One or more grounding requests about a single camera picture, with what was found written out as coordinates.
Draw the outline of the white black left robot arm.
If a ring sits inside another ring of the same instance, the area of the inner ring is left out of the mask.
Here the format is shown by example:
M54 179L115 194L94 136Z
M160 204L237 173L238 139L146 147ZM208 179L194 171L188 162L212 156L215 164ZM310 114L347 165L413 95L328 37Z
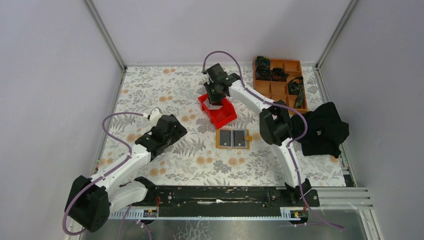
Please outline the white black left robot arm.
M67 235L78 235L84 231L93 233L105 224L111 213L133 203L148 206L154 202L155 192L146 184L138 180L124 183L124 180L179 141L187 134L187 129L173 114L162 114L158 108L146 118L154 126L133 146L127 145L125 155L90 177L80 175L73 181L62 219L62 228ZM75 233L69 231L68 218L83 229Z

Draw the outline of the yellow leather card holder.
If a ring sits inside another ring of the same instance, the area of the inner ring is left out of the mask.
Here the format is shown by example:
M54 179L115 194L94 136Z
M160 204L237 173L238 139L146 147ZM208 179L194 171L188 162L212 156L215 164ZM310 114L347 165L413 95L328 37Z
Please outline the yellow leather card holder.
M252 136L247 129L218 129L215 147L218 149L250 149Z

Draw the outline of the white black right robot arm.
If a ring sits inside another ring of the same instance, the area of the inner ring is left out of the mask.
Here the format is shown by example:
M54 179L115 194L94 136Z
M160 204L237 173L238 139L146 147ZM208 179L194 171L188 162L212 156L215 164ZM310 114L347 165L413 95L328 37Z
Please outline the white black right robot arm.
M301 173L292 142L292 124L285 102L273 101L244 83L236 73L228 74L220 64L214 64L202 73L208 76L203 85L211 104L217 104L226 97L243 103L259 117L261 138L272 147L282 168L287 191L287 201L293 206L301 205L312 189L310 181Z

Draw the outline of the dark brown credit card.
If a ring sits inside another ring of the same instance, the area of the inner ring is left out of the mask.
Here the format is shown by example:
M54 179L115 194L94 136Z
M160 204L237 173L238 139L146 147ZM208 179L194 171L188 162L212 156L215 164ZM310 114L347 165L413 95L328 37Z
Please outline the dark brown credit card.
M247 146L245 137L245 130L233 130L233 146L236 148L245 148Z

